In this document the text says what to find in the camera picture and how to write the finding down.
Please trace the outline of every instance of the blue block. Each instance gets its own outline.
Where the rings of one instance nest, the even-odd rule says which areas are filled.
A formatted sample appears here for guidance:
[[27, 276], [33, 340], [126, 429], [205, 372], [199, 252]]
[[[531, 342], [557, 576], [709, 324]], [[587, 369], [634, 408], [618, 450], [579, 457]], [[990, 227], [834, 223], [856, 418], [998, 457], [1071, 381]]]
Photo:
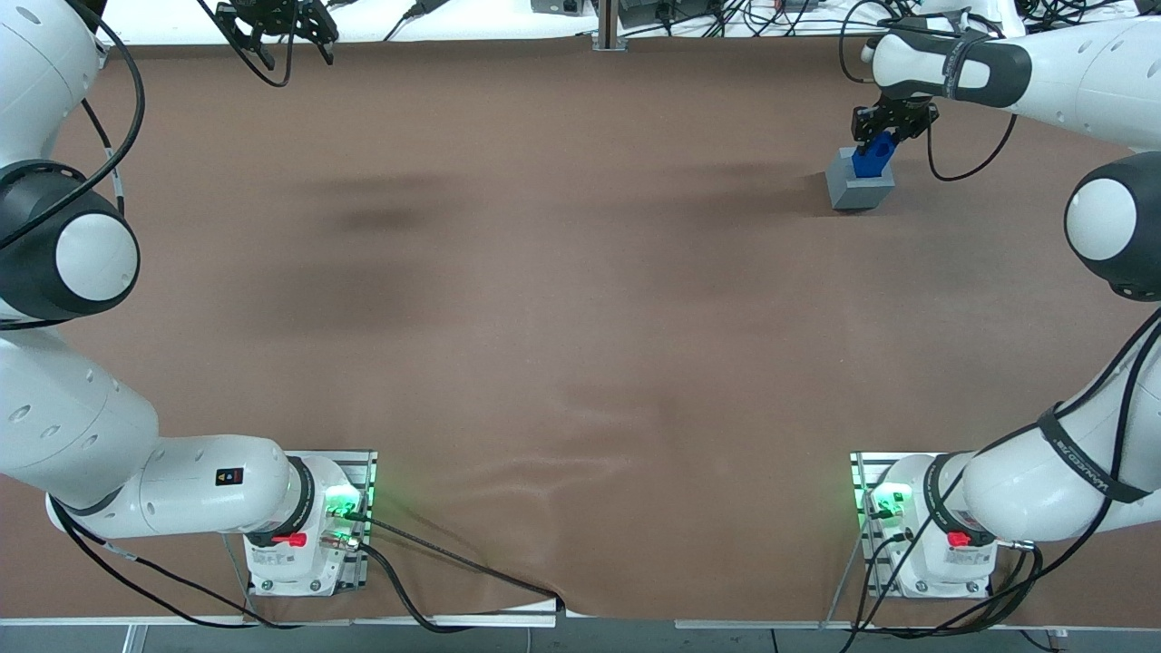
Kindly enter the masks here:
[[865, 153], [854, 152], [851, 157], [851, 166], [854, 167], [854, 177], [867, 179], [871, 177], [882, 177], [882, 168], [887, 167], [892, 155], [895, 153], [895, 141], [890, 134], [880, 131], [878, 136], [867, 145]]

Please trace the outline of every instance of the warning label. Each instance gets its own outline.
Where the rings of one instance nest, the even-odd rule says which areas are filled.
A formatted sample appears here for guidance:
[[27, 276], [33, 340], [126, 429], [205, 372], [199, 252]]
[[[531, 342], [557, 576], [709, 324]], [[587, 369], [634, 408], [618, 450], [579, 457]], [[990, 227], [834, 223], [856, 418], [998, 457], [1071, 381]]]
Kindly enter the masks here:
[[944, 553], [944, 562], [949, 565], [987, 565], [991, 562], [991, 552], [974, 548], [949, 548]]

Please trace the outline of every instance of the table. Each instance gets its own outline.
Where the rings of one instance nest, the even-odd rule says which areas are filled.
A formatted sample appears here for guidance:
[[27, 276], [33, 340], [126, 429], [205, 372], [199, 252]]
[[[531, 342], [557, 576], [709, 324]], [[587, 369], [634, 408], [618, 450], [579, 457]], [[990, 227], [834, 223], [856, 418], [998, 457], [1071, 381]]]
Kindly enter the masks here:
[[[837, 34], [846, 13], [856, 0], [827, 0], [817, 10], [806, 14], [795, 30], [799, 35]], [[1001, 0], [987, 0], [982, 7]], [[207, 0], [210, 7], [216, 1]], [[412, 0], [358, 0], [354, 5], [336, 8], [332, 13], [339, 27], [340, 41], [346, 43], [375, 42], [391, 30], [396, 21], [411, 7]], [[774, 2], [757, 0], [753, 12], [758, 16], [772, 16]], [[1088, 19], [1104, 20], [1137, 15], [1132, 0], [1094, 10]], [[873, 6], [860, 7], [852, 20], [875, 21], [886, 13]], [[225, 38], [205, 16], [195, 0], [109, 0], [106, 9], [107, 22], [118, 36], [136, 45], [205, 45], [223, 44]], [[763, 31], [766, 36], [781, 35], [788, 26], [779, 22]], [[712, 19], [698, 19], [673, 28], [675, 36], [698, 37], [712, 26]], [[411, 21], [398, 31], [392, 41], [459, 41], [459, 40], [513, 40], [513, 38], [561, 38], [577, 33], [594, 31], [597, 16], [591, 6], [585, 5], [585, 14], [579, 17], [534, 14], [527, 0], [449, 0], [446, 5]], [[873, 31], [853, 24], [851, 30]], [[733, 21], [726, 36], [749, 37], [753, 33], [740, 19]], [[636, 37], [664, 36], [657, 27], [635, 35]]]
[[[123, 171], [140, 282], [64, 332], [167, 436], [378, 451], [381, 518], [576, 612], [817, 623], [858, 529], [851, 451], [983, 445], [1073, 394], [1148, 310], [1061, 232], [1076, 180], [1127, 152], [1048, 125], [1017, 125], [954, 185], [908, 143], [880, 209], [835, 215], [821, 171], [875, 96], [835, 45], [345, 45], [282, 91], [223, 49], [143, 50], [149, 113]], [[121, 134], [116, 62], [92, 100]], [[949, 172], [1007, 123], [940, 109]], [[57, 156], [93, 170], [102, 152], [77, 119]], [[53, 531], [37, 493], [2, 480], [0, 510], [0, 616], [160, 615]], [[1011, 623], [1158, 627], [1153, 537], [1095, 538]], [[122, 545], [238, 596], [217, 536]], [[535, 600], [389, 551], [427, 612]], [[260, 607], [399, 615], [377, 580]]]

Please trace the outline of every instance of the black band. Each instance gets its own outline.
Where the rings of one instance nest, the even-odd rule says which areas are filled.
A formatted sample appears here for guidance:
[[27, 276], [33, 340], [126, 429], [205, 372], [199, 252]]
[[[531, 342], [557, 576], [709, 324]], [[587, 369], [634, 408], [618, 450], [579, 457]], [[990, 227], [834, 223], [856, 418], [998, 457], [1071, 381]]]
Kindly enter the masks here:
[[104, 510], [106, 508], [108, 508], [109, 504], [113, 503], [113, 500], [117, 498], [117, 495], [121, 494], [121, 490], [125, 486], [121, 486], [120, 488], [110, 491], [109, 494], [104, 495], [104, 498], [102, 498], [101, 501], [98, 501], [96, 503], [94, 503], [93, 505], [89, 505], [88, 508], [73, 508], [72, 505], [68, 505], [67, 503], [65, 503], [65, 502], [63, 502], [60, 500], [57, 500], [57, 502], [60, 503], [60, 505], [64, 505], [66, 510], [68, 510], [70, 512], [72, 512], [73, 515], [75, 515], [78, 517], [91, 517], [93, 515], [96, 515], [101, 510]]
[[302, 459], [295, 455], [288, 455], [287, 460], [290, 461], [290, 466], [298, 472], [298, 481], [301, 483], [298, 493], [298, 507], [295, 508], [294, 515], [286, 522], [282, 522], [274, 529], [269, 531], [264, 531], [260, 533], [246, 533], [246, 539], [250, 540], [254, 546], [274, 546], [277, 544], [274, 538], [277, 536], [288, 536], [290, 533], [296, 533], [307, 523], [307, 518], [310, 517], [310, 507], [315, 504], [315, 476], [303, 464]]
[[959, 87], [959, 78], [964, 74], [964, 64], [967, 63], [967, 52], [972, 45], [990, 38], [986, 33], [969, 30], [964, 33], [952, 45], [951, 52], [944, 59], [944, 96], [949, 100], [956, 99], [956, 88]]
[[943, 502], [943, 493], [939, 489], [939, 474], [943, 472], [944, 465], [953, 455], [959, 455], [960, 453], [966, 452], [940, 453], [936, 457], [923, 475], [923, 500], [928, 504], [928, 512], [931, 515], [931, 521], [939, 526], [939, 530], [945, 533], [958, 531], [967, 534], [972, 538], [968, 543], [969, 546], [987, 546], [995, 541], [996, 537], [988, 531], [973, 529], [964, 524], [951, 514], [951, 510], [947, 510], [947, 507]]
[[1097, 491], [1119, 503], [1133, 503], [1153, 494], [1113, 479], [1099, 465], [1094, 462], [1084, 453], [1084, 450], [1073, 442], [1073, 438], [1068, 436], [1068, 431], [1065, 431], [1065, 428], [1060, 425], [1060, 421], [1057, 419], [1057, 408], [1059, 407], [1060, 404], [1058, 403], [1045, 410], [1037, 418], [1036, 425], [1040, 428], [1044, 439], [1048, 440], [1048, 444], [1052, 445], [1052, 451], [1057, 452], [1057, 455], [1065, 461], [1065, 465], [1068, 465], [1073, 472], [1076, 472], [1077, 476], [1088, 481]]

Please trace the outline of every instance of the black strap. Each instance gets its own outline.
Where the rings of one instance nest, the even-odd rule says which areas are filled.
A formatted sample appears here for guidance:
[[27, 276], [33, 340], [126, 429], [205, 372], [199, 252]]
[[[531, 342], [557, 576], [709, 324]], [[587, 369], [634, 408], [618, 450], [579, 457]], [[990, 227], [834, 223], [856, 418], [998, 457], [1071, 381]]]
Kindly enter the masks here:
[[952, 531], [958, 531], [966, 533], [971, 541], [969, 546], [987, 546], [995, 541], [995, 536], [985, 531], [982, 529], [974, 529], [968, 526], [962, 521], [956, 518], [956, 516], [944, 505], [943, 491], [939, 488], [939, 475], [943, 473], [944, 465], [947, 464], [953, 457], [960, 453], [967, 453], [964, 451], [956, 451], [952, 453], [940, 453], [936, 459], [928, 466], [926, 474], [923, 476], [923, 498], [928, 504], [928, 514], [931, 516], [931, 521], [935, 522], [936, 526], [945, 533]]
[[959, 77], [964, 74], [964, 64], [967, 63], [967, 51], [981, 41], [991, 38], [986, 31], [969, 29], [960, 35], [956, 45], [952, 46], [947, 58], [944, 59], [944, 95], [949, 100], [956, 99], [956, 88], [959, 87]]
[[1044, 439], [1048, 440], [1048, 444], [1052, 445], [1052, 451], [1057, 452], [1057, 455], [1065, 461], [1065, 465], [1068, 465], [1073, 472], [1076, 472], [1076, 475], [1088, 481], [1097, 491], [1113, 501], [1133, 503], [1152, 494], [1113, 479], [1099, 465], [1094, 462], [1084, 453], [1084, 450], [1073, 442], [1073, 438], [1068, 436], [1068, 431], [1065, 431], [1065, 428], [1060, 425], [1060, 421], [1057, 419], [1057, 408], [1059, 407], [1060, 404], [1058, 403], [1045, 410], [1037, 418], [1036, 425], [1044, 432]]

